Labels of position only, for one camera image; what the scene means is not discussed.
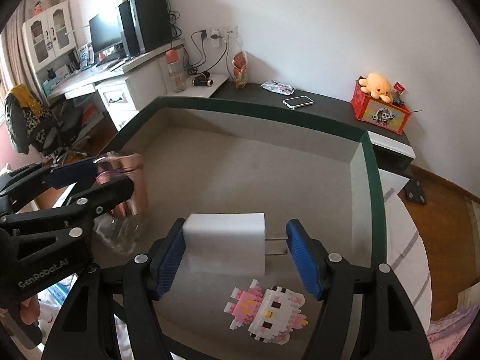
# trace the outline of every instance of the black countertop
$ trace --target black countertop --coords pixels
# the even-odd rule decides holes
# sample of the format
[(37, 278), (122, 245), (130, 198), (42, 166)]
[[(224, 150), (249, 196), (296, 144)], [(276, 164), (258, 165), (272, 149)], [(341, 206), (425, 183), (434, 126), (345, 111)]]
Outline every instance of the black countertop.
[(286, 108), (283, 101), (290, 97), (296, 96), (308, 96), (314, 101), (314, 103), (312, 105), (297, 108), (294, 111), (292, 110), (292, 112), (306, 112), (308, 114), (323, 116), (328, 119), (337, 120), (363, 130), (368, 130), (379, 135), (383, 135), (387, 138), (391, 138), (400, 143), (411, 146), (407, 136), (405, 135), (405, 132), (402, 133), (402, 135), (399, 135), (393, 131), (386, 130), (385, 128), (357, 120), (350, 102), (334, 99), (333, 97), (323, 96), (321, 94), (296, 90), (293, 95), (285, 96), (279, 93), (267, 91), (259, 84), (247, 84), (245, 88), (236, 89), (232, 82), (226, 82), (213, 94), (212, 97), (246, 103), (251, 103), (252, 100), (254, 100), (254, 102), (257, 104)]

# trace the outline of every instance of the yellow octopus plush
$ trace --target yellow octopus plush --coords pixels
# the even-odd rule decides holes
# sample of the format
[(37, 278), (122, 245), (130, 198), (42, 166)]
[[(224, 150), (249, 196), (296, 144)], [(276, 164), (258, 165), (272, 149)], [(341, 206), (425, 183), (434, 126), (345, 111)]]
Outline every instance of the yellow octopus plush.
[(358, 83), (362, 92), (370, 95), (375, 100), (381, 99), (385, 103), (392, 102), (392, 87), (381, 74), (370, 73), (366, 79), (360, 79)]

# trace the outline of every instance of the red storage box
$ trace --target red storage box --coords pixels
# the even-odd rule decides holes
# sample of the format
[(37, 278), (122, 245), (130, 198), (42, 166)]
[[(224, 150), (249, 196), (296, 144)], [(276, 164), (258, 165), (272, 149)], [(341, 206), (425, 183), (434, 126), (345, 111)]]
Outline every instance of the red storage box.
[(375, 100), (370, 95), (363, 93), (358, 80), (351, 103), (358, 120), (386, 128), (397, 134), (402, 134), (403, 128), (412, 114), (404, 104), (397, 107), (392, 103), (384, 103), (381, 99)]

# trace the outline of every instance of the white power adapter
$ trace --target white power adapter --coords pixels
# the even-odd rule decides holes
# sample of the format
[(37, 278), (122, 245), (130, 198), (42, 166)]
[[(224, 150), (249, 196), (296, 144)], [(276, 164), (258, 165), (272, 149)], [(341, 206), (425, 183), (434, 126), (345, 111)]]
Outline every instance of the white power adapter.
[(210, 37), (212, 38), (212, 46), (220, 47), (220, 28), (212, 28)]

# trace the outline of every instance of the yellow scarf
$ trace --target yellow scarf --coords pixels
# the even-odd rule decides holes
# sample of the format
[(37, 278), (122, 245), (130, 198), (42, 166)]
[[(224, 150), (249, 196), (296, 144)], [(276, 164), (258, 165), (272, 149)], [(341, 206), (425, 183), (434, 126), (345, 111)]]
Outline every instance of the yellow scarf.
[(42, 115), (42, 107), (40, 103), (35, 100), (32, 93), (30, 93), (25, 85), (20, 84), (13, 87), (8, 94), (15, 96), (21, 108), (30, 108), (36, 117)]

